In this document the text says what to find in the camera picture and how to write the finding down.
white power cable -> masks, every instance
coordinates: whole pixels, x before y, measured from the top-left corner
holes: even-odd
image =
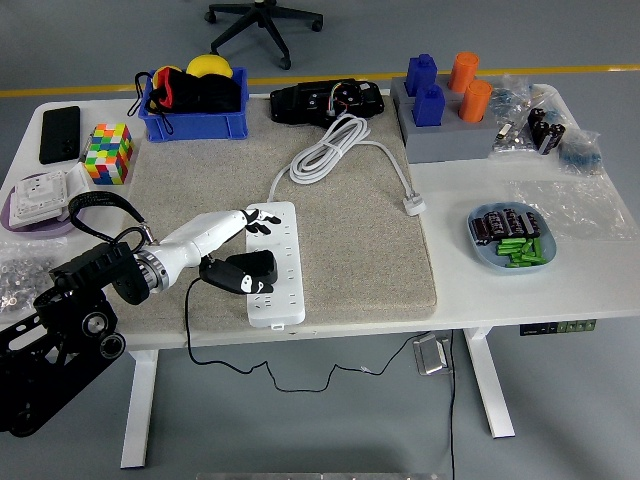
[[[400,165],[389,149],[381,143],[365,140],[370,133],[371,130],[364,118],[356,117],[350,113],[339,116],[318,143],[298,153],[289,165],[278,172],[271,184],[268,202],[273,201],[276,186],[287,170],[289,170],[289,177],[295,183],[302,185],[315,183],[326,177],[352,147],[374,145],[386,153],[398,177],[400,177],[406,194],[404,204],[407,213],[417,215],[424,211],[426,207],[422,198],[411,188],[400,169]]]

yellow floor line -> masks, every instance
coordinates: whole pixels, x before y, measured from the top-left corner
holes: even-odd
[[[576,65],[563,67],[535,67],[535,68],[497,68],[478,70],[477,76],[491,77],[510,73],[512,75],[553,75],[563,73],[605,73],[605,72],[637,72],[640,71],[640,64],[625,63],[614,65]],[[450,70],[440,70],[440,74],[449,74]],[[391,80],[394,77],[402,77],[406,72],[388,73],[365,73],[348,75],[320,75],[302,77],[270,77],[270,78],[250,78],[250,86],[270,86],[270,85],[294,85],[302,82],[314,82],[331,80],[336,77],[355,78],[357,80]],[[79,87],[59,87],[59,88],[26,88],[19,90],[0,90],[0,98],[20,98],[37,97],[45,95],[77,95],[88,93],[114,93],[133,92],[135,86],[130,85],[95,85]]]

blue plate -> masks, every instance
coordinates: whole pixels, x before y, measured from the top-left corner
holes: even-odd
[[[538,222],[538,227],[540,228],[540,246],[542,247],[542,256],[547,260],[547,263],[544,263],[542,265],[531,265],[530,267],[509,268],[507,267],[507,263],[511,262],[509,257],[499,256],[496,253],[499,242],[490,242],[488,245],[476,244],[471,227],[471,222],[473,221],[473,219],[482,218],[489,212],[500,211],[504,210],[505,208],[512,208],[518,215],[529,212],[535,215],[536,221]],[[544,221],[544,218],[542,218],[542,215],[540,215],[540,213],[538,213],[535,208],[532,208],[529,205],[525,205],[524,203],[504,202],[488,203],[486,205],[482,205],[474,209],[469,214],[469,217],[467,218],[467,227],[469,231],[469,237],[471,238],[471,243],[473,244],[473,247],[480,259],[487,265],[504,273],[522,273],[540,270],[541,268],[551,263],[551,260],[553,260],[556,256],[556,241],[553,238],[553,235],[551,234],[547,223]]]

yellow ball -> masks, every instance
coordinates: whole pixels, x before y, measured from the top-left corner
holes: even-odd
[[[217,73],[231,78],[233,70],[231,70],[229,62],[220,55],[206,54],[191,60],[189,66],[187,66],[187,73],[196,77],[202,77],[208,73]]]

orange cylinder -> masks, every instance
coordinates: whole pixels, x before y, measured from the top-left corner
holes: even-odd
[[[460,52],[456,55],[449,78],[449,89],[456,93],[464,93],[473,81],[478,70],[480,59],[475,53]]]
[[[477,123],[484,117],[493,87],[484,80],[474,80],[467,87],[458,115],[465,122]]]

